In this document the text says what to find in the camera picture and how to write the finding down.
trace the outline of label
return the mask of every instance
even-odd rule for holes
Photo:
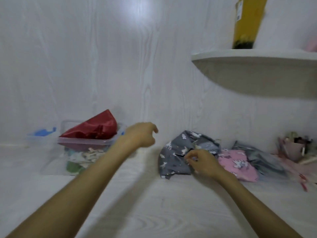
[[[243,0],[241,0],[240,2],[238,2],[238,8],[237,8],[237,20],[239,21],[242,17],[242,7],[243,7]]]

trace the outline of blue object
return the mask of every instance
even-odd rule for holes
[[[44,136],[50,135],[53,132],[56,132],[56,127],[53,127],[52,131],[47,131],[45,128],[44,129],[40,129],[40,130],[35,131],[34,133],[30,134],[30,136],[44,137]]]

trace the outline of hand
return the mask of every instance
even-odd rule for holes
[[[207,150],[191,150],[184,158],[199,174],[209,176],[215,180],[219,180],[223,176],[230,175],[230,173],[218,163],[215,156],[210,154]]]
[[[153,131],[158,133],[158,129],[155,124],[148,123],[136,123],[125,131],[125,137],[134,140],[139,147],[150,147],[155,144],[153,138]]]

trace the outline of gray fabric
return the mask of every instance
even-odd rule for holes
[[[184,161],[184,155],[192,149],[205,149],[213,155],[221,152],[220,145],[208,136],[184,131],[166,144],[158,156],[158,171],[162,178],[172,175],[190,175],[191,169]]]
[[[250,164],[265,176],[287,176],[278,159],[250,145],[236,141],[232,149],[243,150]]]

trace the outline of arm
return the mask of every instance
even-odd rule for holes
[[[185,159],[199,173],[215,179],[231,196],[258,237],[301,238],[288,224],[249,192],[206,150],[192,150]]]
[[[153,131],[158,132],[152,123],[129,127],[104,156],[50,198],[7,238],[75,237],[125,159],[137,148],[155,143]]]

